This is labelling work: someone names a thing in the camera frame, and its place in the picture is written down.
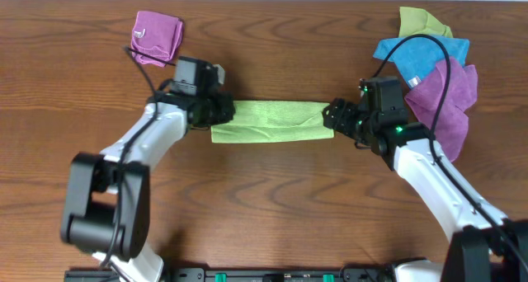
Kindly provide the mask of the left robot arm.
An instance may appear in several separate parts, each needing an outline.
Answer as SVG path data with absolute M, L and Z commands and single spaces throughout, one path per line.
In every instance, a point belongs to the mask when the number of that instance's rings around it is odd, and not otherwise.
M 151 88 L 144 113 L 118 141 L 72 160 L 60 237 L 99 266 L 68 270 L 65 280 L 163 280 L 164 260 L 147 243 L 151 173 L 191 129 L 225 124 L 235 114 L 220 65 L 181 56 L 175 67 L 172 78 Z

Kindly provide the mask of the light green cloth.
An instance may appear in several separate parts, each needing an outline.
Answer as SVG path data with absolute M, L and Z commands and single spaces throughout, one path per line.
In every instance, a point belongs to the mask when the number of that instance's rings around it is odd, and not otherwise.
M 323 126 L 327 105 L 312 101 L 235 101 L 227 124 L 211 127 L 213 143 L 284 143 L 331 139 Z

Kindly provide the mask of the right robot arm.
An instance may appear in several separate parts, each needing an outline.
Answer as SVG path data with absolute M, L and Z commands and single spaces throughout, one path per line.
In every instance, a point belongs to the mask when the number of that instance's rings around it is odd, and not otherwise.
M 380 156 L 421 197 L 450 245 L 442 263 L 391 266 L 389 281 L 525 281 L 527 222 L 487 202 L 451 164 L 429 129 L 408 120 L 397 78 L 361 81 L 354 103 L 334 99 L 323 124 Z

